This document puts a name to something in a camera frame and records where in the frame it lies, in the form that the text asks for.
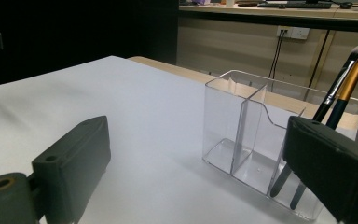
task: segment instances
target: white table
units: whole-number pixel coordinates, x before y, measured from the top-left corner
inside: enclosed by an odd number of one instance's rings
[[[201,159],[204,85],[107,57],[0,86],[0,175],[106,115],[112,160],[80,223],[309,223]],[[336,223],[323,210],[317,223]]]

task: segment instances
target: beige wall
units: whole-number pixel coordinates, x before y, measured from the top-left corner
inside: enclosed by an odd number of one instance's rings
[[[220,75],[238,69],[267,77],[278,42],[277,26],[199,19],[179,20],[177,65]],[[275,78],[308,86],[325,30],[311,29],[307,40],[284,39]],[[327,91],[358,33],[331,32],[313,87]],[[353,93],[358,98],[358,85]]]

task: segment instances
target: gold ferrule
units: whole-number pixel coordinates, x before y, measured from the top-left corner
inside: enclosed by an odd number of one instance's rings
[[[353,65],[340,90],[339,99],[349,101],[358,80],[358,60]]]

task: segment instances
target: transparent container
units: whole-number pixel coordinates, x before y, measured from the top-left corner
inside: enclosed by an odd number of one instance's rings
[[[300,184],[293,173],[278,195],[271,197],[270,191],[285,165],[282,143],[289,117],[312,119],[326,92],[235,70],[206,83],[205,90],[202,158],[294,214],[316,219],[323,205],[308,189],[291,208]],[[358,140],[358,99],[349,100],[336,130]]]

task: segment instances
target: power outlet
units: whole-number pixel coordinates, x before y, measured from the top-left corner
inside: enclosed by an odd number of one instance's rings
[[[293,27],[290,37],[293,39],[307,39],[309,32],[310,28]]]
[[[283,37],[290,38],[292,36],[293,27],[291,26],[278,26],[277,36],[281,35],[281,31],[284,31]]]

